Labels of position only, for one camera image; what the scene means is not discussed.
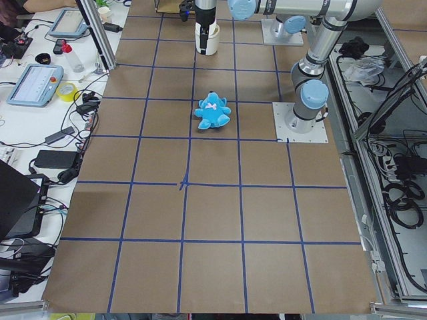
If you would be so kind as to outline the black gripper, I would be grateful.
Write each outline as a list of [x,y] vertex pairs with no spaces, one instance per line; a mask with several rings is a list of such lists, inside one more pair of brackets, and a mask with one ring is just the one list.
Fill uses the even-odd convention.
[[206,26],[196,22],[195,23],[196,49],[206,50],[208,39],[209,39],[209,25]]

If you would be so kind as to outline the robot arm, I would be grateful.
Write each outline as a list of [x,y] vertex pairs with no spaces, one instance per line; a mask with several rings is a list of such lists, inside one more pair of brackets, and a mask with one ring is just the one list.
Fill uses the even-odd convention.
[[207,53],[207,41],[209,35],[215,30],[216,24],[216,0],[195,0],[196,31],[199,40],[199,51],[202,55]]
[[240,21],[259,12],[322,18],[305,57],[292,68],[296,102],[285,116],[285,124],[291,131],[306,134],[313,129],[329,97],[328,87],[320,78],[332,49],[348,22],[368,17],[381,4],[381,1],[371,0],[228,1],[232,17]]

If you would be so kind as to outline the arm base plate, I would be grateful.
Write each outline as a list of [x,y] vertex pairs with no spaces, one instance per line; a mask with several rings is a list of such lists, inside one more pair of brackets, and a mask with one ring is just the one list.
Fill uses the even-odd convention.
[[291,16],[283,21],[262,19],[264,45],[303,46],[302,30],[306,26],[304,16]]
[[294,114],[294,103],[273,102],[276,140],[282,143],[328,143],[322,112],[302,120]]

